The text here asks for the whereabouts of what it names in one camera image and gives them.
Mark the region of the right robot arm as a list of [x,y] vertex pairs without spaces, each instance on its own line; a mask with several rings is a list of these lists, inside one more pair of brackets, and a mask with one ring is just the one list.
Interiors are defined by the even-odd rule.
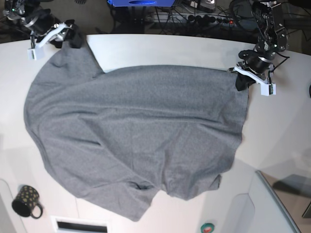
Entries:
[[69,42],[71,48],[79,49],[84,41],[75,20],[62,22],[56,18],[50,9],[43,9],[41,0],[6,0],[4,2],[4,17],[8,20],[18,20],[31,31],[31,49],[42,48],[52,44],[62,48],[63,42]]

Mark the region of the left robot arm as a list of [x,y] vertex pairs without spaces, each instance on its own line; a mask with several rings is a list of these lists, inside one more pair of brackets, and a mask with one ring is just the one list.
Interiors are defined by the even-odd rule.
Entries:
[[274,65],[276,55],[281,55],[287,48],[287,30],[281,3],[276,0],[255,0],[251,6],[252,16],[259,31],[258,42],[252,50],[242,50],[239,53],[240,62],[231,68],[236,72],[236,89],[243,91],[257,83],[264,96],[276,94],[276,84],[272,82],[275,70],[280,66]]

